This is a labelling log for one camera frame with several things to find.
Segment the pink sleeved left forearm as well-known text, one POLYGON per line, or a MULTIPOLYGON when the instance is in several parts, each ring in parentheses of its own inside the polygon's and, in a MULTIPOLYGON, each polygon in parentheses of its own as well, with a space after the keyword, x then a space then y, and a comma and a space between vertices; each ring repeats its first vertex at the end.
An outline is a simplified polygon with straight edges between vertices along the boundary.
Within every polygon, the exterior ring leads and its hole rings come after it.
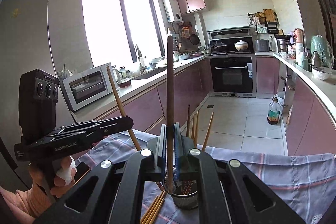
POLYGON ((33 182, 27 191, 16 190, 9 192, 1 187, 1 212, 3 221, 15 223, 33 223, 41 216, 52 202, 41 187, 33 182))

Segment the left hand with bandage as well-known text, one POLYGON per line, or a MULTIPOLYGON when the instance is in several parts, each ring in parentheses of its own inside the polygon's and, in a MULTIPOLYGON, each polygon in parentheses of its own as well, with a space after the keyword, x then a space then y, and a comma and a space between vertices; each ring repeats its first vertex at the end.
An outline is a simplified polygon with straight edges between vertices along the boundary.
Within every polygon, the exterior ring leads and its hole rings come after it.
POLYGON ((60 161, 60 169, 56 172, 53 185, 50 190, 45 190, 48 184, 45 181, 44 173, 33 163, 29 164, 29 173, 33 183, 45 195, 60 198, 74 185, 74 176, 77 172, 75 160, 72 156, 67 156, 60 161))

